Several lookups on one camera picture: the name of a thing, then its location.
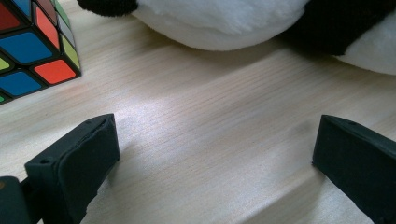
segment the blue square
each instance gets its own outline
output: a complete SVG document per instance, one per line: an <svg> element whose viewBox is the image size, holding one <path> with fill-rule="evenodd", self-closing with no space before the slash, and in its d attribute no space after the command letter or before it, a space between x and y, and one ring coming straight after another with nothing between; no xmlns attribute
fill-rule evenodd
<svg viewBox="0 0 396 224"><path fill-rule="evenodd" d="M22 64L53 56L50 49L32 32L1 38L0 48Z"/></svg>
<svg viewBox="0 0 396 224"><path fill-rule="evenodd" d="M41 85L27 73L18 71L0 77L0 89L3 89L11 95L20 96L41 89Z"/></svg>
<svg viewBox="0 0 396 224"><path fill-rule="evenodd" d="M27 16L30 18L30 4L31 0L13 0L15 5Z"/></svg>

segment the wood grain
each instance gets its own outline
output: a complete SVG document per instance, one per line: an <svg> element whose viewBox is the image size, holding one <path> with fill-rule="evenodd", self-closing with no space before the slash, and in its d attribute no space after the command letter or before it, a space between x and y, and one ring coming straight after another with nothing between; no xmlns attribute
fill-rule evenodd
<svg viewBox="0 0 396 224"><path fill-rule="evenodd" d="M82 223L371 223L311 158L322 114L396 139L396 77L283 37L189 49L61 4L83 77L0 106L0 175L24 179L38 152L114 113L121 160Z"/></svg>

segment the black plastic object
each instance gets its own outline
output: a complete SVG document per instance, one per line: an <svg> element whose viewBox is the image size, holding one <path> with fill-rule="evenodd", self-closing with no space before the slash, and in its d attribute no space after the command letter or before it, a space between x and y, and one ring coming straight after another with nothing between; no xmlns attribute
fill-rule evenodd
<svg viewBox="0 0 396 224"><path fill-rule="evenodd" d="M376 224L396 223L396 143L323 115L313 164Z"/></svg>
<svg viewBox="0 0 396 224"><path fill-rule="evenodd" d="M114 116L86 120L28 161L21 184L0 177L0 223L79 223L119 159Z"/></svg>

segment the stuffed panda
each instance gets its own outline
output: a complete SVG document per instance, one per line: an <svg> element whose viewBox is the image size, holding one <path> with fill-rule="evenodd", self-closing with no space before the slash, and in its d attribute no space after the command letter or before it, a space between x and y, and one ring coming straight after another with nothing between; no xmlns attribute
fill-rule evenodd
<svg viewBox="0 0 396 224"><path fill-rule="evenodd" d="M308 47L396 75L396 0L78 0L96 14L133 14L184 45L253 46L286 34Z"/></svg>

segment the rubik's cube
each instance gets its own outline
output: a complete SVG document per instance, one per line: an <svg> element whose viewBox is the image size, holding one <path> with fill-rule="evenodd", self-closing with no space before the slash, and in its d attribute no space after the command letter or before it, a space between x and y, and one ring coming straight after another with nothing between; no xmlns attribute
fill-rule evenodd
<svg viewBox="0 0 396 224"><path fill-rule="evenodd" d="M57 0L0 0L0 104L80 75Z"/></svg>

